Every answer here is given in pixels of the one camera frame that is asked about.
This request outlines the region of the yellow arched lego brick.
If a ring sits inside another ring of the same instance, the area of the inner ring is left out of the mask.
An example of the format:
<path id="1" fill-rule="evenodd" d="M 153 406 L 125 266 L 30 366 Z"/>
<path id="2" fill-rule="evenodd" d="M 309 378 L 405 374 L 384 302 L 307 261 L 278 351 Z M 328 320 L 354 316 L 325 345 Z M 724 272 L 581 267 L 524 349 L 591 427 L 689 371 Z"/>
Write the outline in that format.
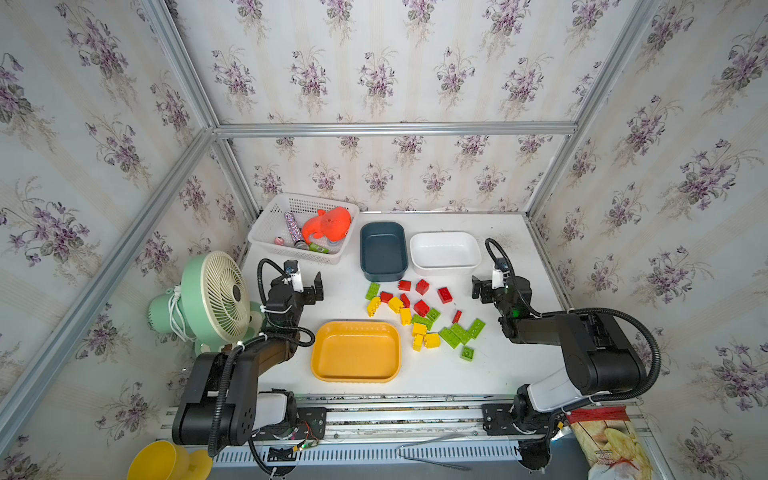
<path id="1" fill-rule="evenodd" d="M 368 303 L 368 305 L 366 307 L 367 315 L 369 317 L 373 317 L 376 314 L 377 310 L 379 309 L 381 303 L 382 303 L 382 301 L 381 301 L 381 299 L 378 296 L 373 297 L 369 301 L 369 303 Z"/>

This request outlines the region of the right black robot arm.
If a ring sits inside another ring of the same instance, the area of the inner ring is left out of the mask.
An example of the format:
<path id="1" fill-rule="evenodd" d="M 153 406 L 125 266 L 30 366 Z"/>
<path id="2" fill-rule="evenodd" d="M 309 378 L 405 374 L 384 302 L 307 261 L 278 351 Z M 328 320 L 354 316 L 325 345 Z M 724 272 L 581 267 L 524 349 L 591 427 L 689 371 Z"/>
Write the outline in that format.
<path id="1" fill-rule="evenodd" d="M 564 366 L 518 388 L 509 404 L 487 404 L 483 428 L 499 435 L 511 427 L 521 435 L 520 464 L 545 469 L 558 425 L 588 405 L 631 400 L 658 380 L 662 355 L 652 331 L 630 314 L 590 307 L 540 312 L 531 303 L 529 280 L 516 274 L 509 256 L 493 239 L 484 241 L 493 270 L 473 278 L 472 296 L 493 305 L 504 337 L 513 344 L 556 346 Z"/>

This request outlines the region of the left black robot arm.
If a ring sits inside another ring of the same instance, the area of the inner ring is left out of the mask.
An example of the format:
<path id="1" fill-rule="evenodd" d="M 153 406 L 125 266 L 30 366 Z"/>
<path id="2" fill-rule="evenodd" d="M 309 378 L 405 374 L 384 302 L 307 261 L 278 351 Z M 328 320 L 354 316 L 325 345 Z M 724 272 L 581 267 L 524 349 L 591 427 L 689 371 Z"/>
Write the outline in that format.
<path id="1" fill-rule="evenodd" d="M 286 433 L 300 417 L 293 392 L 261 391 L 259 377 L 309 348 L 315 334 L 300 325 L 307 306 L 324 300 L 322 274 L 297 290 L 298 262 L 283 265 L 263 258 L 256 271 L 263 308 L 261 330 L 226 352 L 203 353 L 195 360 L 171 428 L 176 445 L 204 446 L 211 458 L 224 448 L 252 442 L 257 432 Z"/>

